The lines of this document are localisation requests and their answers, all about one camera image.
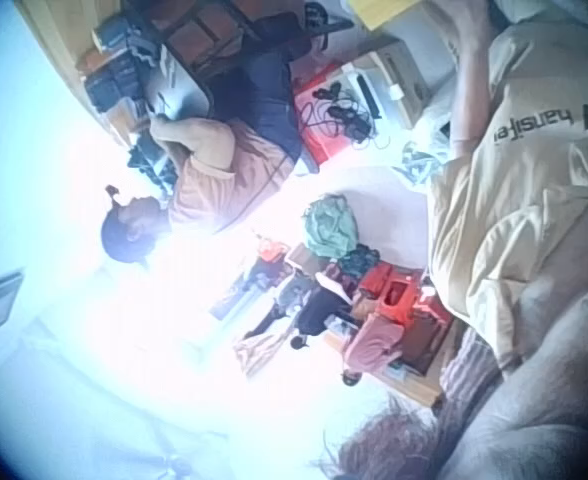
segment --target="yellow t-shirt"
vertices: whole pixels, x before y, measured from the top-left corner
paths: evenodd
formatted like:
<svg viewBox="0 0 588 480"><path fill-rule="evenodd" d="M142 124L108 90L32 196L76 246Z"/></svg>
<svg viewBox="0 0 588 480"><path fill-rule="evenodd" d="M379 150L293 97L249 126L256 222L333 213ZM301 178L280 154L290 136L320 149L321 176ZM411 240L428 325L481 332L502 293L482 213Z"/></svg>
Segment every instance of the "yellow t-shirt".
<svg viewBox="0 0 588 480"><path fill-rule="evenodd" d="M510 27L490 71L494 115L481 144L429 187L430 268L444 305L505 366L512 307L588 204L588 29Z"/></svg>

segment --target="black hair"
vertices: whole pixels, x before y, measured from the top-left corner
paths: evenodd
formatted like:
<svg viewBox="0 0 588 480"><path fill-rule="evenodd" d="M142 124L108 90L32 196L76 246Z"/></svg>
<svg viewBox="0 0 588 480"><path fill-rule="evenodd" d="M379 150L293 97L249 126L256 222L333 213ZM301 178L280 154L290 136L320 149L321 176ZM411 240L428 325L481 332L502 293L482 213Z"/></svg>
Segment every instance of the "black hair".
<svg viewBox="0 0 588 480"><path fill-rule="evenodd" d="M347 372L343 372L343 374L341 375L341 378L343 379L343 383L345 385L347 385L348 387L353 387L354 385L356 385L358 382L361 381L361 378L363 378L363 374L362 373L350 374Z"/></svg>
<svg viewBox="0 0 588 480"><path fill-rule="evenodd" d="M305 346L307 346L307 343L300 335L297 335L292 340L290 340L290 347L292 347L294 350L300 350Z"/></svg>
<svg viewBox="0 0 588 480"><path fill-rule="evenodd" d="M142 235L134 241L129 240L128 226L118 218L121 205L114 199L118 189L108 185L105 191L112 199L112 209L107 213L101 227L103 249L118 262L145 264L145 257L154 250L156 238L153 235Z"/></svg>

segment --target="green cloth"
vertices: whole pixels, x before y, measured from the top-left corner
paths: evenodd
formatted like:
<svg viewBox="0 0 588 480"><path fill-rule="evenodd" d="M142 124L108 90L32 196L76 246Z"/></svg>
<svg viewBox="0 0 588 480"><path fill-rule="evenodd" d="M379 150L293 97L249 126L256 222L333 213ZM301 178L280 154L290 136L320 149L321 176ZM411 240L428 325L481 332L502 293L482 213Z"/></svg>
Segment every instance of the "green cloth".
<svg viewBox="0 0 588 480"><path fill-rule="evenodd" d="M319 257L341 258L356 248L358 228L343 195L325 195L303 216L305 246Z"/></svg>

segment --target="white wall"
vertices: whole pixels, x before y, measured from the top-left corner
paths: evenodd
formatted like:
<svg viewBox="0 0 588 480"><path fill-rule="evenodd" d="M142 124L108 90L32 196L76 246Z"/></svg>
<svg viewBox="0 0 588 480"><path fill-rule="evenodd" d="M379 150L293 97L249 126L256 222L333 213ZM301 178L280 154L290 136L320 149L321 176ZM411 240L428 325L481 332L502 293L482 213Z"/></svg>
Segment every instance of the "white wall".
<svg viewBox="0 0 588 480"><path fill-rule="evenodd" d="M126 152L68 91L11 0L0 0L0 276L26 281L0 358L18 329L104 260L108 182L137 187Z"/></svg>

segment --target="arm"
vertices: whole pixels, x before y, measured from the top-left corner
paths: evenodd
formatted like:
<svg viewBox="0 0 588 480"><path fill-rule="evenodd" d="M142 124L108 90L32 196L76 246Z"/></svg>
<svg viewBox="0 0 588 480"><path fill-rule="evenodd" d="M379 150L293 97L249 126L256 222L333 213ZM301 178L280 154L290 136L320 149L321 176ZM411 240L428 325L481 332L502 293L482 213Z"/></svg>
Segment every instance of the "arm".
<svg viewBox="0 0 588 480"><path fill-rule="evenodd" d="M150 124L150 133L159 144L180 144L201 161L207 158L207 154L203 155L204 149L225 144L231 144L233 149L235 143L234 133L228 125L205 118L170 121L167 117L154 117Z"/></svg>
<svg viewBox="0 0 588 480"><path fill-rule="evenodd" d="M490 121L489 21L487 30L462 35L450 133L453 158L472 154Z"/></svg>
<svg viewBox="0 0 588 480"><path fill-rule="evenodd" d="M450 154L474 152L489 123L489 47L491 24L487 0L432 0L425 11L458 63L452 107Z"/></svg>

